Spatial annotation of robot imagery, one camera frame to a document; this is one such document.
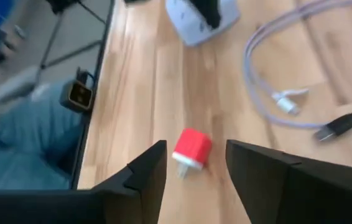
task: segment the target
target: white object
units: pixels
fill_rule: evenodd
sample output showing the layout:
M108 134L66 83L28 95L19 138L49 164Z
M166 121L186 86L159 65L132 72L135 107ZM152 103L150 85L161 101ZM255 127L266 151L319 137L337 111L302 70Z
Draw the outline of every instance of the white object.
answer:
M174 158L178 163L178 176L184 178L189 168L194 168L202 170L203 164L188 158L178 152L172 153L172 158Z
M297 115L299 113L299 108L292 100L288 97L282 97L275 99L277 106L287 114Z
M308 93L308 88L300 89L300 90L284 90L280 94L282 96L299 96Z
M38 82L38 67L32 66L0 85L0 103L28 95Z
M236 22L240 13L235 0L220 0L221 22L217 29L211 29L202 15L185 0L167 0L166 10L179 36L187 46L198 45L223 32Z
M265 80L262 80L259 74L256 72L255 68L251 63L251 56L254 49L268 36L273 33L280 32L287 28L293 23L301 22L302 19L312 17L321 12L325 12L329 9L352 6L352 0L317 0L310 1L305 4L298 5L295 9L286 12L285 14L275 18L273 21L268 22L260 26L253 35L249 38L245 45L244 57L243 57L243 77L246 82L246 87L248 93L255 104L258 112L267 118L270 122L278 125L289 126L291 128L322 128L326 123L302 123L296 121L289 121L287 119L282 119L274 116L266 109L265 105L262 103L260 96L257 94L256 87L262 88L265 92L273 97L275 92L270 85L268 85Z

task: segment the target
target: person's leg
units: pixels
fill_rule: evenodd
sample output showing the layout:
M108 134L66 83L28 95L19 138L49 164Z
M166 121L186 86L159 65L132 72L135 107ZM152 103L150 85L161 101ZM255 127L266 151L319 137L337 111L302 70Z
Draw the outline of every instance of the person's leg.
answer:
M51 84L0 114L0 149L40 155L56 163L76 144L82 132L81 115L59 103L64 83Z
M0 151L0 190L69 189L69 177L43 158L16 151Z

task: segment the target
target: cable cord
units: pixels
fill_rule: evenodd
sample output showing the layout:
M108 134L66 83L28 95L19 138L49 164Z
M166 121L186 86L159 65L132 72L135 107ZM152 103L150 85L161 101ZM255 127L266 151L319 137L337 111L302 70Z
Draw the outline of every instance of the cable cord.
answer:
M266 81L262 80L260 76L257 74L255 69L251 66L251 57L253 50L268 36L275 32L279 32L291 24L300 21L308 16L314 16L321 12L327 11L329 9L333 9L336 7L346 7L352 6L352 0L320 0L314 1L310 3L303 4L292 11L289 11L280 17L274 19L273 21L264 24L255 33L249 38L245 50L244 50L244 79L247 84L248 93L255 104L257 110L262 114L265 118L267 118L270 122L283 125L290 126L293 128L322 128L326 124L320 123L298 123L294 121L289 121L285 119L280 119L272 114L270 114L266 107L263 105L255 86L257 85L267 94L274 98L274 96L282 96L283 94L275 91L270 84Z

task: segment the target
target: black metal stand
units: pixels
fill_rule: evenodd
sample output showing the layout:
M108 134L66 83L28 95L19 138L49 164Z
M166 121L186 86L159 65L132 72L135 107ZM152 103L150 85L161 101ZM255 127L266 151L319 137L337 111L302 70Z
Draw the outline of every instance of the black metal stand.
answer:
M104 19L100 18L99 15L97 15L95 12L93 12L89 7L84 5L81 1L78 1L78 5L80 5L84 10L89 12L89 14L91 14L94 18L96 18L102 24L106 25L106 22L104 21ZM103 39L102 40L95 40L95 41L93 41L93 42L91 42L89 44L86 44L86 45L76 49L76 50L73 50L70 53L62 55L59 58L53 59L53 60L48 62L47 61L47 57L49 56L49 53L50 53L50 51L51 51L51 49L53 47L53 43L54 43L54 40L56 39L58 31L60 30L60 26L62 24L63 17L64 17L64 13L61 12L58 15L58 19L57 19L56 25L55 25L55 27L53 29L52 35L50 36L49 43L48 43L48 45L47 45L47 47L45 49L44 56L42 57L42 60L40 61L41 70L44 70L44 69L49 68L49 67L52 67L54 65L58 65L58 64L62 63L65 60L68 60L68 59L70 59L70 58L72 58L74 56L77 56L77 55L79 55L79 54L81 54L83 52L86 52L87 50L92 49L93 47L96 47L97 45L100 45L102 43L102 41L104 41Z

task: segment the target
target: gray floor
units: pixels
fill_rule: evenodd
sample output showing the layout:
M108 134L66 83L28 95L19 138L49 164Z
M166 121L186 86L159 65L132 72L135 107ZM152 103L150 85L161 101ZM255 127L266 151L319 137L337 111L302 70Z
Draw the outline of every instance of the gray floor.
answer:
M102 19L106 19L109 0L86 0L84 3ZM4 29L11 33L14 24L17 24L25 30L27 39L19 42L17 52L0 66L0 83L21 70L40 63L56 21L57 17L46 1L18 0L12 15L4 24ZM75 5L67 9L48 60L94 40L100 40L103 32L104 25L81 6ZM99 47L95 47L59 65L45 69L40 76L40 82L51 83L74 77L78 67L94 72L98 51ZM0 112L12 104L0 105Z

